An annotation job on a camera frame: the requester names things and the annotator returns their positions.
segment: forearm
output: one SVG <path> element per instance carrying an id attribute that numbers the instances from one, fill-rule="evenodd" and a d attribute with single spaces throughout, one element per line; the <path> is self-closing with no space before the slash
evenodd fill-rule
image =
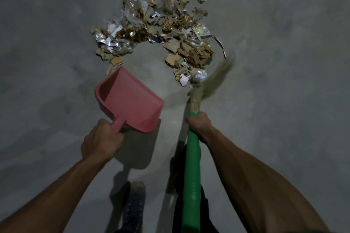
<path id="1" fill-rule="evenodd" d="M 79 161 L 34 199 L 0 223 L 0 232 L 63 232 L 86 188 L 101 166 Z"/>
<path id="2" fill-rule="evenodd" d="M 212 128 L 202 134 L 225 190 L 248 232 L 328 228 L 294 186 Z"/>

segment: broom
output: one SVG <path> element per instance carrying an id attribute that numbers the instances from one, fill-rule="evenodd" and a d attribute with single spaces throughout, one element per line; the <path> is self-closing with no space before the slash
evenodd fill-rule
<path id="1" fill-rule="evenodd" d="M 204 98 L 210 97 L 225 80 L 233 66 L 233 60 L 226 58 L 202 85 L 190 92 L 190 116 L 196 116 Z M 201 149 L 198 136 L 188 132 L 186 164 L 183 186 L 182 233 L 200 232 L 201 205 Z"/>

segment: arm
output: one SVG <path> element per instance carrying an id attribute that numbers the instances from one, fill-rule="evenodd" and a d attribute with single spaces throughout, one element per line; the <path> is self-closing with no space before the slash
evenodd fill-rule
<path id="1" fill-rule="evenodd" d="M 207 144 L 221 182 L 248 233 L 329 229 L 304 196 L 269 166 L 235 146 L 201 112 L 187 118 Z"/>
<path id="2" fill-rule="evenodd" d="M 0 222 L 0 232 L 63 232 L 86 188 L 123 142 L 101 119 L 81 145 L 83 159 L 34 199 Z"/>

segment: debris pile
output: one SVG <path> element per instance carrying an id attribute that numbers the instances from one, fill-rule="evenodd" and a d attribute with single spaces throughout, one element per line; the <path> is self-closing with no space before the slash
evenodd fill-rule
<path id="1" fill-rule="evenodd" d="M 210 62 L 214 51 L 208 40 L 214 38 L 201 19 L 206 10 L 195 8 L 186 11 L 189 0 L 123 0 L 121 17 L 113 19 L 99 28 L 91 28 L 96 38 L 96 54 L 109 61 L 109 75 L 123 64 L 121 56 L 130 54 L 138 43 L 149 41 L 162 43 L 171 52 L 165 62 L 173 68 L 175 80 L 186 86 L 190 80 L 199 84 L 206 78 L 204 66 Z"/>

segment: person's left hand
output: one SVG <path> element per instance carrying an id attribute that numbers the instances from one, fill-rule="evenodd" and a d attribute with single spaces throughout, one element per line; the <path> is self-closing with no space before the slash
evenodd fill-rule
<path id="1" fill-rule="evenodd" d="M 83 160 L 94 157 L 99 163 L 106 164 L 120 149 L 123 140 L 122 133 L 115 134 L 107 120 L 99 119 L 81 144 Z"/>

